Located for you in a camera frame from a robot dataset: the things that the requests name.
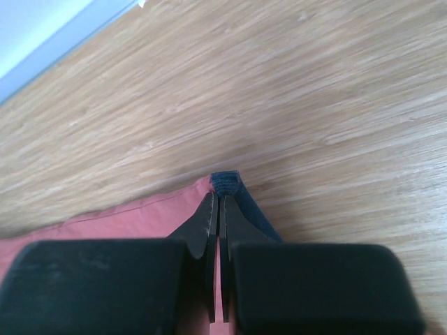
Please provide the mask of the red tank top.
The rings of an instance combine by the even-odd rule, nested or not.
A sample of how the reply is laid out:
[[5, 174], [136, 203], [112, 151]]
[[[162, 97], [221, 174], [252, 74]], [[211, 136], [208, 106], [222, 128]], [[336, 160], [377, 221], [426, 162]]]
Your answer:
[[22, 237], [1, 241], [1, 284], [18, 253], [37, 241], [84, 239], [153, 239], [165, 238], [189, 219], [208, 193], [218, 197], [217, 249], [215, 255], [215, 320], [208, 334], [232, 334], [223, 318], [221, 300], [221, 264], [219, 239], [219, 204], [231, 196], [244, 217], [267, 237], [281, 241], [244, 185], [238, 172], [218, 172], [194, 185], [169, 194], [155, 195], [119, 205], [103, 212], [79, 216], [61, 225], [38, 230]]

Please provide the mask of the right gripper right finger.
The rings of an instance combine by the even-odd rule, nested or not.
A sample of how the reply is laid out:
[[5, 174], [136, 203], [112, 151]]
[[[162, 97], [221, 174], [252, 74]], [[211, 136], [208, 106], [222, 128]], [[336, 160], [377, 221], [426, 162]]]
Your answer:
[[424, 334], [399, 258], [376, 244], [285, 243], [225, 196], [219, 204], [223, 320], [232, 334]]

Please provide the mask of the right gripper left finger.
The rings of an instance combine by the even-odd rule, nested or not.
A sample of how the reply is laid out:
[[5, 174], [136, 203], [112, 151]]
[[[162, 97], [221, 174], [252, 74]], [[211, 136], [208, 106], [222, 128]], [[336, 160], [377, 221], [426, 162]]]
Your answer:
[[1, 284], [2, 334], [208, 334], [218, 197], [165, 238], [37, 241]]

